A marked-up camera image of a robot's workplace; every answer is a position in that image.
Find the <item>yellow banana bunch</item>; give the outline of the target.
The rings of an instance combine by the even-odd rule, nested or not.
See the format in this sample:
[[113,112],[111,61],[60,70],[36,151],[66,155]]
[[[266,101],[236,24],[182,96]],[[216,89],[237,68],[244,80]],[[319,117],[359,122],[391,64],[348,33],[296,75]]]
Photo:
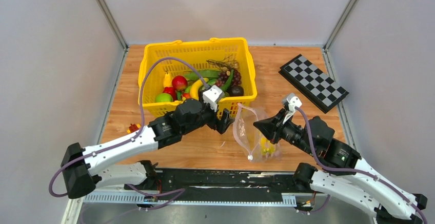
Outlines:
[[263,156],[270,156],[276,151],[276,146],[272,144],[269,140],[267,140],[265,137],[261,138],[260,146],[261,146],[260,152]]

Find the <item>clear zip top bag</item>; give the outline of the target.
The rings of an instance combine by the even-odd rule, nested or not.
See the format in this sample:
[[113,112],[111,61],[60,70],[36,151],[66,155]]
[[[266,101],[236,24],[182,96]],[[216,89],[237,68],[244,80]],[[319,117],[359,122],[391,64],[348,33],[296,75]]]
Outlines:
[[244,150],[249,162],[266,162],[279,159],[282,156],[282,150],[279,145],[275,145],[276,151],[270,156],[263,156],[260,152],[260,140],[264,136],[254,127],[253,123],[267,117],[267,113],[263,108],[252,108],[238,104],[232,126],[233,137]]

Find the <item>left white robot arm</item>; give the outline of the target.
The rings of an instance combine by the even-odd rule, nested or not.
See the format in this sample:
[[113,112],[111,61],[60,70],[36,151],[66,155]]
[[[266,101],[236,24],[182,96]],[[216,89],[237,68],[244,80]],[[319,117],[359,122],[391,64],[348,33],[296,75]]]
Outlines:
[[103,172],[110,174],[110,166],[128,157],[175,144],[203,126],[223,134],[233,122],[228,109],[215,111],[209,104],[190,98],[136,132],[104,145],[83,148],[73,143],[61,162],[65,195],[77,199],[93,192],[107,181]]

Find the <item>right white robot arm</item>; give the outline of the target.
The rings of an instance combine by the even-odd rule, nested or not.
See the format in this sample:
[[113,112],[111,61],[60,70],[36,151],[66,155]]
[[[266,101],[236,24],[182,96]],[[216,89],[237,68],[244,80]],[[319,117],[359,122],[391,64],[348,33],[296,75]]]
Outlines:
[[334,138],[334,129],[319,116],[304,127],[286,119],[281,109],[275,116],[253,123],[271,143],[284,140],[312,156],[316,164],[299,163],[292,177],[296,190],[312,190],[340,199],[364,211],[377,223],[428,223],[423,214],[427,197],[400,189],[374,169],[361,154]]

